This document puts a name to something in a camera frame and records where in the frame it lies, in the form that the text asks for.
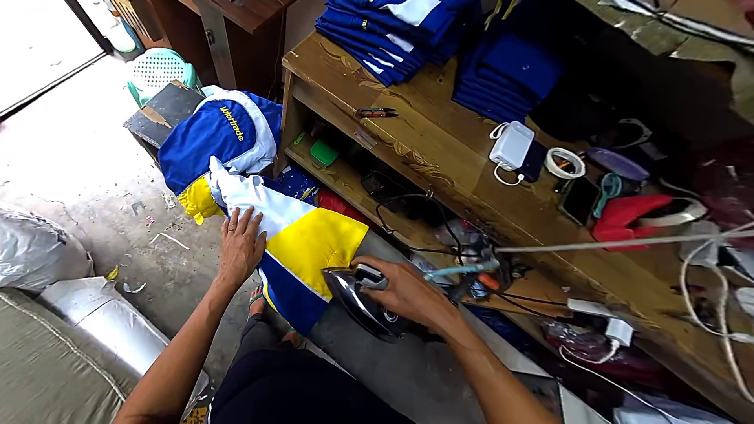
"thread snips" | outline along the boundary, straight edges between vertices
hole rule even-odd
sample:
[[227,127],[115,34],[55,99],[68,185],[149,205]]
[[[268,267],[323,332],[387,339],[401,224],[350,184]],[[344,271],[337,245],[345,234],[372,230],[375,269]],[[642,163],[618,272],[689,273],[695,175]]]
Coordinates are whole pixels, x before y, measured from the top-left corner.
[[361,118],[394,118],[398,116],[395,109],[391,107],[359,108],[356,115]]

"hand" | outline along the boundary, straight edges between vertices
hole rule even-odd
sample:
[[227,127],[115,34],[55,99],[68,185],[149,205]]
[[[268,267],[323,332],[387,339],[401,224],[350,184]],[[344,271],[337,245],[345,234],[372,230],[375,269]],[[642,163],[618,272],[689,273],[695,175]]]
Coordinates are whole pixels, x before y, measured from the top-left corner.
[[363,263],[379,270],[388,278],[388,288],[373,290],[361,288],[386,309],[442,333],[450,322],[460,314],[445,294],[431,286],[409,263],[390,263],[371,256],[354,259],[353,264]]
[[222,224],[222,252],[220,253],[220,271],[215,284],[221,284],[235,293],[254,272],[267,247],[267,232],[259,236],[259,223],[262,214],[251,219],[254,207],[246,209],[244,215],[238,219],[241,209],[235,208],[231,219],[225,219]]

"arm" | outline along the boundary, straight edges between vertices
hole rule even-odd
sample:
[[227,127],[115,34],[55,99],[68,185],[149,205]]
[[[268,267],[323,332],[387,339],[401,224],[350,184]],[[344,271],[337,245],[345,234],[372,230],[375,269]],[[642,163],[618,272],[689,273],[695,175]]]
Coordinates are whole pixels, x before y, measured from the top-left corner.
[[464,368],[484,417],[490,424],[554,424],[559,422],[500,362],[474,333],[445,295],[427,283],[410,264],[389,263],[375,257],[358,257],[388,278],[386,290],[361,291],[385,308],[426,325],[441,335]]
[[220,270],[188,321],[144,374],[118,411],[114,424],[180,422],[207,358],[223,312],[249,278],[265,251],[266,236],[256,236],[262,214],[253,207],[238,219],[236,208],[222,224]]

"masking tape roll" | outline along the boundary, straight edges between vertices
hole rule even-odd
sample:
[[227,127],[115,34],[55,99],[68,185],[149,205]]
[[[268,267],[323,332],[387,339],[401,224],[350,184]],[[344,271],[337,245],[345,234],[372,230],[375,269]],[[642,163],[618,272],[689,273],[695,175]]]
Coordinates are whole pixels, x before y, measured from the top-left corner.
[[[555,163],[555,157],[571,162],[576,168],[575,171],[564,171],[561,167],[558,166],[558,164]],[[583,177],[587,172],[587,166],[584,164],[584,161],[581,160],[581,158],[576,156],[576,154],[571,152],[570,150],[566,150],[561,147],[553,147],[552,149],[547,151],[547,156],[545,156],[544,158],[544,166],[552,175],[558,178],[563,178],[564,180],[573,180],[579,177]]]

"foot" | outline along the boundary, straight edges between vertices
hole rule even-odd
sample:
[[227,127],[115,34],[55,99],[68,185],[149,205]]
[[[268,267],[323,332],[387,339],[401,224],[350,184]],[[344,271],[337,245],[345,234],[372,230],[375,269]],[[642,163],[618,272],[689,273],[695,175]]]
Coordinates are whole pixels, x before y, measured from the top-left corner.
[[[262,294],[262,286],[259,286],[254,289],[253,292],[251,292],[251,297],[249,300],[259,296]],[[249,316],[254,316],[256,314],[261,314],[265,310],[265,297],[261,296],[257,300],[254,300],[249,305]]]
[[283,339],[280,341],[282,342],[291,342],[294,348],[298,349],[301,346],[301,336],[299,335],[299,332],[296,330],[291,330],[287,333],[285,333],[285,336],[283,336]]

